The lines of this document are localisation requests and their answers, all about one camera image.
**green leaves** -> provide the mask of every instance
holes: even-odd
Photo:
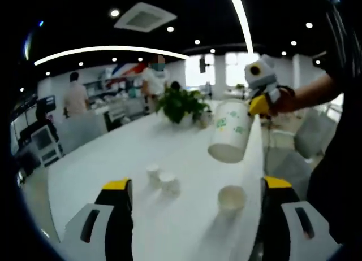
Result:
[[[205,109],[210,106],[205,103],[202,94],[197,91],[174,90],[166,88],[164,95],[158,100],[156,112],[163,109],[163,113],[173,122],[179,124],[185,115],[190,113],[194,121]]]

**window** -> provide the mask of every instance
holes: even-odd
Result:
[[[186,59],[185,75],[186,87],[205,85],[207,81],[215,85],[215,57],[213,54],[205,55],[206,72],[200,73],[201,55],[191,56]]]
[[[226,53],[226,85],[236,86],[243,84],[248,86],[245,79],[245,66],[259,59],[259,54],[248,53]]]

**hand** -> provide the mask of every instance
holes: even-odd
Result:
[[[293,112],[297,109],[295,96],[284,88],[279,89],[279,91],[281,92],[280,98],[269,110],[271,116],[277,116],[278,113]]]

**ceiling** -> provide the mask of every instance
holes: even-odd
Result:
[[[260,53],[288,57],[296,53],[314,56],[327,48],[329,38],[323,0],[242,0],[254,49]],[[115,29],[122,15],[138,2],[148,3],[177,16],[174,21],[149,33]],[[88,46],[139,46],[181,54],[217,54],[246,51],[240,23],[231,0],[21,0],[28,5],[22,16],[23,38],[32,35],[29,61],[20,58],[24,76],[20,85],[34,85],[45,72],[57,75],[83,67],[117,62],[147,61],[150,54],[131,51],[96,51],[64,56],[34,66],[34,61],[66,50]],[[111,18],[112,8],[120,10]],[[312,29],[305,24],[311,22]],[[173,26],[174,31],[166,28]],[[166,57],[167,62],[177,58]]]

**air vent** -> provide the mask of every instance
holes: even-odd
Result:
[[[115,23],[115,28],[133,31],[150,32],[177,18],[176,15],[161,8],[137,3]]]

